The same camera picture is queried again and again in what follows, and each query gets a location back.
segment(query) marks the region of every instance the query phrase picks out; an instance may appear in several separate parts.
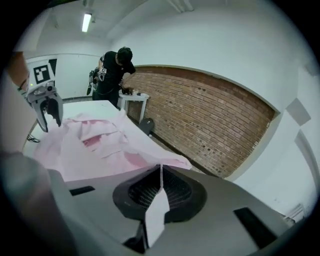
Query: ceiling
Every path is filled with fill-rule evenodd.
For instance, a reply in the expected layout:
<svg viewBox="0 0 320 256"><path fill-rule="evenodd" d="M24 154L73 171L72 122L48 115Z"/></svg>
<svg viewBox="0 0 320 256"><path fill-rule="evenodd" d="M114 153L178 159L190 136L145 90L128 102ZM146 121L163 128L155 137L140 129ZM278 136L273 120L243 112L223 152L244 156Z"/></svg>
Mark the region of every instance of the ceiling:
<svg viewBox="0 0 320 256"><path fill-rule="evenodd" d="M106 38L113 27L147 0L78 0L52 8L50 26L81 33L85 13L91 13L87 34Z"/></svg>

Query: black cable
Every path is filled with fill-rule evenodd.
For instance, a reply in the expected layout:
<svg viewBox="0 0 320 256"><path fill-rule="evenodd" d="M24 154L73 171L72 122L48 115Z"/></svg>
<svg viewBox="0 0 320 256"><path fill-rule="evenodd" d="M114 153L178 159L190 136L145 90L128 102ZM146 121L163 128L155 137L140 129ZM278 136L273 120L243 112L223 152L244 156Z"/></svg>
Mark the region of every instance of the black cable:
<svg viewBox="0 0 320 256"><path fill-rule="evenodd" d="M21 85L19 86L18 91L21 91L21 90L22 90L22 86L24 86L24 84L28 81L29 77L30 77L30 72L28 72L27 78L26 78L26 79L21 83Z"/></svg>
<svg viewBox="0 0 320 256"><path fill-rule="evenodd" d="M39 142L40 142L40 140L39 140L39 139L37 139L37 138L33 137L33 136L32 136L32 135L30 135L30 134L27 136L27 138L26 138L26 139L27 139L27 141L28 141L28 142L34 142L34 143L39 143Z"/></svg>

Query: white cart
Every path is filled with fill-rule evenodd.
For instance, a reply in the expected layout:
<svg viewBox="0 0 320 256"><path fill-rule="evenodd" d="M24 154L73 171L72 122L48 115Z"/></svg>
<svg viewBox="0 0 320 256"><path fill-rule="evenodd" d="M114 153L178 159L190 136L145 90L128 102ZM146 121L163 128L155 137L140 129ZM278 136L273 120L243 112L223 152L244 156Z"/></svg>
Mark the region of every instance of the white cart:
<svg viewBox="0 0 320 256"><path fill-rule="evenodd" d="M121 109L124 109L128 114L129 101L133 102L142 102L142 108L139 118L139 123L144 119L147 99L149 99L149 95L146 93L141 93L141 95L127 95L123 94L122 91L119 91L119 100L117 106Z"/></svg>

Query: fluorescent light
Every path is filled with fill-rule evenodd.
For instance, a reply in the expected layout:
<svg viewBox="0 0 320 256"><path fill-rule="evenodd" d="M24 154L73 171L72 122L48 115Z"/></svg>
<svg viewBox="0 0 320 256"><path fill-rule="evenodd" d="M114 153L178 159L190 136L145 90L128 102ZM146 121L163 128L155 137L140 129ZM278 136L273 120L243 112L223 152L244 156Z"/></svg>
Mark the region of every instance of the fluorescent light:
<svg viewBox="0 0 320 256"><path fill-rule="evenodd" d="M82 32L88 31L90 20L91 20L91 14L86 13L83 17Z"/></svg>

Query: robotic arm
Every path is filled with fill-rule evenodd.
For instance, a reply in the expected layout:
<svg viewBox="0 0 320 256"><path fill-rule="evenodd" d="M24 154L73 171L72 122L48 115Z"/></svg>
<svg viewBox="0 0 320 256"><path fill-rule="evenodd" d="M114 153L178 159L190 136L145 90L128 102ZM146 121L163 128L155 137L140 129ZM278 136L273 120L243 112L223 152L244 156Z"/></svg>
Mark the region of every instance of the robotic arm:
<svg viewBox="0 0 320 256"><path fill-rule="evenodd" d="M29 82L23 96L34 109L37 122L44 132L48 132L45 112L56 120L58 126L63 118L63 101L55 87L55 75L49 61L30 65Z"/></svg>

